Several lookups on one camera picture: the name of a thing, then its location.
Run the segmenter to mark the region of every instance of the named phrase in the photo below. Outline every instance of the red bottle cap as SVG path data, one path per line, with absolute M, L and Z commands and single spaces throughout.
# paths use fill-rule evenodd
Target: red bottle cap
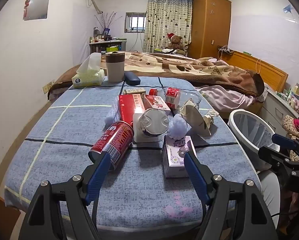
M 151 96 L 157 96 L 157 89 L 154 89 L 154 88 L 150 89 L 148 94 Z

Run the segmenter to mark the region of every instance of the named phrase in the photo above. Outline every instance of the brown blanket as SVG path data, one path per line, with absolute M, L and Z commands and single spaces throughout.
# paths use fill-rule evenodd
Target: brown blanket
M 125 70 L 137 76 L 173 77 L 189 81 L 194 86 L 220 85 L 244 95 L 258 97 L 264 92 L 261 76 L 252 70 L 229 66 L 225 62 L 208 61 L 211 57 L 198 60 L 170 54 L 125 53 Z M 106 70 L 105 56 L 101 68 Z

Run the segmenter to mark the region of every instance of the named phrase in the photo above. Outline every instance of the wooden furniture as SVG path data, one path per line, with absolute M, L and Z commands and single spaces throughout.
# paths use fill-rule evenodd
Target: wooden furniture
M 9 240 L 20 211 L 6 207 L 5 201 L 0 197 L 0 240 Z
M 90 43 L 90 50 L 91 54 L 94 52 L 101 53 L 101 51 L 106 51 L 106 48 L 111 47 L 111 46 L 117 46 L 120 45 L 120 48 L 122 48 L 122 41 L 118 40 L 112 40 L 112 41 L 99 41 L 99 42 L 94 42 Z
M 258 116 L 268 123 L 275 133 L 286 136 L 287 132 L 282 127 L 282 122 L 287 114 L 293 118 L 299 117 L 299 114 L 288 105 L 287 101 L 277 96 L 274 91 L 269 90 Z
M 261 60 L 260 70 L 260 61 L 257 62 L 257 58 L 237 51 L 233 52 L 233 55 L 229 55 L 223 52 L 222 60 L 224 60 L 229 65 L 236 66 L 242 69 L 251 69 L 254 71 L 256 70 L 260 73 L 263 81 L 268 84 L 274 91 L 282 92 L 284 89 L 288 74 L 265 61 Z
M 188 56 L 217 58 L 217 46 L 228 44 L 230 24 L 230 1 L 193 0 L 192 41 Z

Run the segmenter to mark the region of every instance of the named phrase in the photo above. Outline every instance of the drawer handle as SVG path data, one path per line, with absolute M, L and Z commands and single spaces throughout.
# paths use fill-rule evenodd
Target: drawer handle
M 280 118 L 283 119 L 283 113 L 279 109 L 275 108 L 275 113 L 276 113 L 276 111 L 278 111 L 282 115 L 282 117 L 280 117 Z
M 273 129 L 274 132 L 275 132 L 276 127 L 275 127 L 274 125 L 272 125 L 270 122 L 268 122 L 268 123 L 269 123 L 270 126 L 272 126 L 272 129 Z

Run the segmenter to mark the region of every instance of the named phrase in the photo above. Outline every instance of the metal bolt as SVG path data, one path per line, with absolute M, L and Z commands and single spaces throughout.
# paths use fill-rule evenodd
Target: metal bolt
M 222 179 L 222 176 L 221 176 L 221 175 L 218 175 L 218 174 L 215 174 L 215 175 L 213 176 L 213 179 L 215 179 L 215 180 L 221 180 L 221 179 Z
M 248 180 L 246 181 L 246 184 L 249 185 L 249 186 L 253 186 L 253 185 L 254 185 L 254 182 L 253 182 L 252 180 L 248 179 Z
M 74 175 L 73 176 L 73 181 L 79 181 L 79 180 L 81 180 L 81 176 L 80 175 Z
M 45 186 L 47 186 L 48 185 L 48 181 L 47 180 L 43 180 L 42 182 L 41 182 L 41 186 L 42 187 L 45 187 Z

